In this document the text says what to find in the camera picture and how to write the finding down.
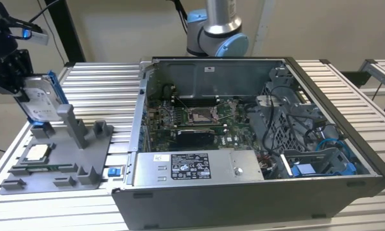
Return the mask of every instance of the blue latch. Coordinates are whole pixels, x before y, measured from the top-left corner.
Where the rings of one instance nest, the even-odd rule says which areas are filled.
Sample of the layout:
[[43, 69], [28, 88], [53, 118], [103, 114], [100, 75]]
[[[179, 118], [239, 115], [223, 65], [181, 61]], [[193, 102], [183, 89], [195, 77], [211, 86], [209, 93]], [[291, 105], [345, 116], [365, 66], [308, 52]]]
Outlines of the blue latch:
[[108, 169], [108, 177], [119, 177], [121, 176], [121, 169], [119, 167], [111, 167]]

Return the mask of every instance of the beige wall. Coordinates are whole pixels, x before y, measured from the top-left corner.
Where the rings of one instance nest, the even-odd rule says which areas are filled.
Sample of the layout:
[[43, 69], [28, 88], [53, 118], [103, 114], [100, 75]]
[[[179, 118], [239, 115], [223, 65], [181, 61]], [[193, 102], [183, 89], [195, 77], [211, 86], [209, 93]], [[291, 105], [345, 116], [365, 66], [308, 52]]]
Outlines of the beige wall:
[[[251, 48], [264, 0], [239, 0]], [[184, 56], [187, 36], [175, 5], [167, 0], [68, 0], [88, 61], [136, 62], [143, 56]], [[184, 0], [185, 10], [205, 7], [204, 0]]]
[[385, 59], [385, 0], [276, 0], [263, 55], [328, 59], [357, 70]]
[[[0, 0], [7, 8], [7, 11], [9, 15], [13, 18], [17, 18], [20, 20], [28, 21], [39, 12], [40, 7], [36, 0]], [[52, 24], [52, 17], [49, 16], [48, 12], [45, 12], [47, 18], [49, 21], [49, 25], [53, 28]], [[35, 23], [48, 31], [49, 33], [49, 44], [48, 46], [43, 46], [40, 44], [28, 42], [28, 41], [20, 41], [19, 43], [19, 49], [28, 49], [31, 53], [32, 63], [33, 63], [33, 69], [36, 73], [47, 73], [48, 70], [53, 70], [56, 73], [60, 73], [63, 69], [63, 61], [60, 59], [57, 50], [55, 48], [55, 43], [52, 39], [52, 35], [48, 29], [48, 26], [45, 24], [43, 16], [37, 18]], [[52, 29], [56, 35], [56, 41], [59, 44], [59, 48], [61, 51], [61, 54], [64, 55], [65, 61], [67, 56], [63, 48], [61, 41], [57, 36], [57, 31], [53, 28]], [[11, 96], [5, 96], [0, 94], [0, 103], [13, 103], [15, 100]]]

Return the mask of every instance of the hard drive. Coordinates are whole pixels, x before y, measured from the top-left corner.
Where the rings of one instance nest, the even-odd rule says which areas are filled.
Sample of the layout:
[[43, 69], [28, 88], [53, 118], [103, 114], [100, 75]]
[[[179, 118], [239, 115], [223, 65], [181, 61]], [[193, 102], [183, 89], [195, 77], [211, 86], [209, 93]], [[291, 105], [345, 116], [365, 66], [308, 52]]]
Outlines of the hard drive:
[[57, 108], [67, 104], [68, 100], [61, 90], [56, 75], [27, 77], [24, 91], [29, 98], [28, 102], [19, 102], [32, 122], [60, 121]]

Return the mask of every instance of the black plastic part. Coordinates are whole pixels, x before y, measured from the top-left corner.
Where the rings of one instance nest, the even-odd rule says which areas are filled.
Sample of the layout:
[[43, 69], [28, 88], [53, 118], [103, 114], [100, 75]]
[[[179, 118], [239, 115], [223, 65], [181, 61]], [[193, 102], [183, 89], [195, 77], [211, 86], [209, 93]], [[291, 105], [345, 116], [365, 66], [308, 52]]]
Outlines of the black plastic part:
[[205, 30], [204, 30], [204, 34], [211, 38], [224, 39], [224, 38], [228, 38], [228, 37], [239, 34], [241, 32], [241, 30], [243, 30], [243, 25], [237, 29], [235, 29], [233, 31], [229, 31], [228, 33], [221, 34], [221, 35], [211, 34]]
[[71, 176], [61, 176], [59, 178], [53, 179], [53, 184], [57, 187], [67, 187], [67, 186], [73, 186], [76, 184], [76, 181], [73, 180], [73, 178]]
[[25, 185], [25, 182], [21, 179], [17, 180], [4, 180], [0, 187], [5, 190], [15, 190], [15, 189], [23, 189]]
[[313, 120], [313, 129], [320, 128], [326, 125], [326, 118], [320, 118]]
[[217, 99], [176, 99], [175, 107], [215, 107], [217, 105]]
[[59, 170], [60, 170], [61, 173], [77, 172], [79, 166], [77, 166], [77, 164], [75, 163], [72, 166], [60, 166], [60, 167], [59, 167]]
[[31, 132], [36, 139], [48, 139], [55, 134], [55, 130], [49, 122], [45, 122], [43, 125], [33, 125]]
[[204, 147], [213, 144], [213, 130], [181, 130], [176, 137], [175, 146], [183, 147]]
[[328, 59], [320, 59], [320, 62], [321, 62], [322, 64], [332, 64], [332, 62], [329, 62]]
[[64, 64], [64, 67], [73, 67], [76, 65], [76, 62], [67, 62]]
[[[44, 0], [44, 1], [45, 4], [49, 5], [56, 0]], [[85, 56], [80, 44], [80, 39], [76, 33], [73, 21], [71, 18], [71, 11], [67, 4], [67, 0], [60, 0], [60, 2], [55, 4], [48, 9], [48, 11], [52, 16], [53, 25], [56, 27], [69, 61], [85, 62]]]
[[366, 84], [370, 74], [366, 71], [341, 71], [341, 74], [360, 88]]
[[17, 49], [16, 39], [9, 35], [12, 34], [5, 22], [0, 22], [0, 58], [8, 56]]
[[370, 64], [377, 64], [377, 63], [378, 63], [378, 62], [374, 61], [373, 59], [365, 59], [365, 61], [366, 61], [368, 63], [370, 63]]
[[187, 52], [188, 52], [189, 54], [195, 55], [195, 56], [199, 56], [199, 57], [205, 57], [205, 56], [208, 56], [207, 53], [195, 52], [195, 51], [192, 51], [192, 50], [188, 49], [188, 48], [187, 48]]

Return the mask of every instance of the blue cable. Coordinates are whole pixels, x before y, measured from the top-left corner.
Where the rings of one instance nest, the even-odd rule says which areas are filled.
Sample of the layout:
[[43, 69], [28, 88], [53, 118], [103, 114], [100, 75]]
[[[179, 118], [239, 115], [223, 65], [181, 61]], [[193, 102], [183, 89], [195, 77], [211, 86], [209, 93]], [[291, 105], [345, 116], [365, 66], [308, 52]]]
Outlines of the blue cable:
[[318, 151], [318, 150], [320, 150], [321, 145], [322, 145], [326, 141], [336, 141], [336, 142], [345, 148], [345, 151], [346, 151], [346, 153], [348, 153], [348, 159], [349, 159], [349, 158], [350, 158], [350, 151], [349, 151], [348, 146], [346, 146], [340, 140], [337, 140], [337, 139], [334, 139], [334, 138], [329, 138], [329, 139], [322, 140], [322, 141], [318, 143], [318, 145], [316, 146], [314, 151]]

